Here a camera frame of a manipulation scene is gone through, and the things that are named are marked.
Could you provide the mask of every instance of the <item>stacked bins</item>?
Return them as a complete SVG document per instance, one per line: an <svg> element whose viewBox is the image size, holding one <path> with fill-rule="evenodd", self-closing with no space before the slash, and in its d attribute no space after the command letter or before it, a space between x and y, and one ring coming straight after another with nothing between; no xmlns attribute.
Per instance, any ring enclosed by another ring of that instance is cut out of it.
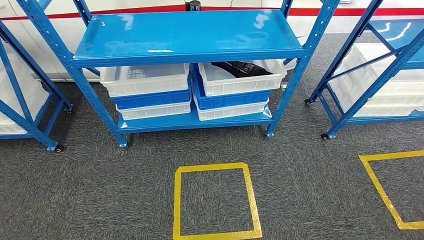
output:
<svg viewBox="0 0 424 240"><path fill-rule="evenodd" d="M32 120L35 121L39 112L49 97L49 93L44 90L42 84L35 80L27 65L16 55L7 55L15 73L20 90L25 99ZM22 117L24 111L19 104L18 98L9 80L5 66L0 62L0 99ZM0 112L0 135L26 134L27 131Z"/></svg>
<svg viewBox="0 0 424 240"><path fill-rule="evenodd" d="M124 120L190 113L189 64L106 67L100 83Z"/></svg>
<svg viewBox="0 0 424 240"><path fill-rule="evenodd" d="M200 121L261 113L272 89L280 87L287 71L280 59L245 61L270 75L236 78L211 63L190 65L193 99Z"/></svg>
<svg viewBox="0 0 424 240"><path fill-rule="evenodd" d="M389 53L383 43L355 43L336 74ZM329 81L346 112L395 60L390 56ZM401 70L391 78L354 117L408 116L424 108L424 70Z"/></svg>

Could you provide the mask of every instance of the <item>blue metal shelving unit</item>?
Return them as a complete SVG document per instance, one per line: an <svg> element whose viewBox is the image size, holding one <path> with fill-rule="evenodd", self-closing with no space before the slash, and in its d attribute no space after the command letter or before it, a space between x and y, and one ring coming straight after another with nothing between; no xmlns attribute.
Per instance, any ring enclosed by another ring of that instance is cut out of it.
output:
<svg viewBox="0 0 424 240"><path fill-rule="evenodd" d="M383 0L372 0L359 22L349 35L346 42L342 46L330 67L322 77L318 86L315 88L311 96L305 100L305 104L316 102L319 98L328 117L332 123L332 127L321 135L322 139L331 139L336 136L344 125L359 125L371 123L387 123L400 121L422 121L424 120L424 112L413 111L408 116L383 116L383 117L354 117L354 115L364 106L368 99L374 96L384 84L394 77L401 70L424 69L424 19L393 19L393 20L371 20L375 11L378 9ZM349 52L356 39L364 30L371 30L378 39L390 50L376 59L360 64L354 68L346 70L337 75L333 75L341 64L343 58ZM375 63L389 56L396 56L391 65L375 80L375 82L362 94L361 97L344 112L339 104L336 94L333 92L328 82L357 69ZM330 107L323 97L323 91L327 90L331 98L334 100L341 117L336 119L330 110Z"/></svg>
<svg viewBox="0 0 424 240"><path fill-rule="evenodd" d="M73 0L87 26L75 52L69 52L36 0L17 0L65 66L120 147L123 134L178 129L268 125L271 137L308 65L339 0L325 0L306 44L301 46L287 23L292 0L281 9L185 11L91 15L84 0ZM199 121L191 113L123 120L111 118L81 68L201 63L238 60L295 59L297 67L271 116L263 113Z"/></svg>
<svg viewBox="0 0 424 240"><path fill-rule="evenodd" d="M27 133L25 134L0 134L0 139L28 139L35 138L44 145L47 146L48 151L61 152L64 150L62 145L58 145L57 142L49 138L49 133L52 130L53 124L60 111L63 110L68 113L72 113L72 104L71 102L63 95L63 93L56 87L56 85L50 80L46 73L41 69L41 67L34 61L30 54L24 49L24 47L19 43L19 41L12 35L8 28L0 21L0 38L4 40L5 43L9 44L16 53L26 62L26 64L32 69L32 71L38 75L41 82L49 91L49 97L47 98L45 104L41 107L38 112L35 120L31 116L30 110L28 109L27 103L25 101L24 95L22 94L21 88L19 86L18 80L16 79L14 69L9 61L8 55L6 53L3 43L0 44L0 58L3 62L4 68L6 69L7 75L9 77L10 83L13 87L14 93L19 101L20 107L24 113L22 117L16 111L14 111L10 106L0 99L0 112L9 117L15 123L17 123L21 128L25 129ZM57 100L56 107L53 113L50 116L50 119L44 129L41 131L38 129L38 125L45 115L48 105L52 102L53 99Z"/></svg>

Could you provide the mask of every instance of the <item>blue plastic bin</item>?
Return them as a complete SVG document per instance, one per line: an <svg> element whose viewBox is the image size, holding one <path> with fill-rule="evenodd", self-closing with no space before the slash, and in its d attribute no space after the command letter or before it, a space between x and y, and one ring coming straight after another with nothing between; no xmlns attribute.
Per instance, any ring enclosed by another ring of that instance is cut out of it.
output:
<svg viewBox="0 0 424 240"><path fill-rule="evenodd" d="M187 78L187 81L188 88L185 90L118 96L110 99L116 103L119 110L188 102L191 94L190 77Z"/></svg>
<svg viewBox="0 0 424 240"><path fill-rule="evenodd" d="M197 63L190 64L190 76L193 84L193 94L196 95L200 110L216 109L243 104L262 103L268 100L272 90L252 91L221 96L206 96L202 76Z"/></svg>

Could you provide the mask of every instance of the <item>red line on wall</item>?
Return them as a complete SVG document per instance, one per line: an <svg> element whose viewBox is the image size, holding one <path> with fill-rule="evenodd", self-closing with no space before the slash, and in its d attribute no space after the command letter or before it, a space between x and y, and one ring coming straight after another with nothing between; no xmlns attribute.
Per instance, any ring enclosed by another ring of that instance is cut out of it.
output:
<svg viewBox="0 0 424 240"><path fill-rule="evenodd" d="M186 9L185 5L169 5L169 6L152 6L152 7L135 7L123 8L113 10L92 11L91 14L134 14L134 13L155 13L155 12L180 12ZM215 7L203 6L203 10L218 11L218 10L242 10L242 9L263 9L252 7ZM361 16L364 13L364 8L339 8L336 9L334 16ZM317 16L320 8L292 8L290 16ZM424 15L424 8L380 8L375 13L375 16L422 16ZM49 14L49 19L70 19L79 18L77 12L73 13L59 13ZM0 20L24 20L28 19L26 16L10 16L1 17Z"/></svg>

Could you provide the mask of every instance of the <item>yellow floor tape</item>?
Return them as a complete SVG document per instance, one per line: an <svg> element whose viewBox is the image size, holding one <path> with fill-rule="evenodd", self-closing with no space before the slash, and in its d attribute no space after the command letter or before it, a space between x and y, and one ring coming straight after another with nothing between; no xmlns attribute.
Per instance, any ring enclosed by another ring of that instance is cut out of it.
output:
<svg viewBox="0 0 424 240"><path fill-rule="evenodd" d="M401 158L411 158L411 157L421 157L424 156L424 150L420 151L406 151L406 152L396 152L396 153L385 153L385 154L376 154L376 155L359 155L359 159L361 160L363 166L365 167L366 172L374 183L375 188L380 194L381 199L383 200L385 206L391 213L396 222L396 225L401 230L421 230L424 229L424 221L410 221L404 222L399 216L398 211L396 211L395 207L384 191L382 185L374 174L373 169L371 168L369 162L370 161L379 161L379 160L389 160L389 159L401 159Z"/></svg>
<svg viewBox="0 0 424 240"><path fill-rule="evenodd" d="M253 230L223 232L198 235L181 236L181 174L202 171L217 171L228 169L242 169L246 183L247 198L249 200L250 212L253 222ZM175 172L174 204L173 204L173 239L174 240L242 240L262 237L261 223L259 222L258 208L256 206L255 194L253 192L251 175L248 165L243 162L222 163L197 166L180 166Z"/></svg>

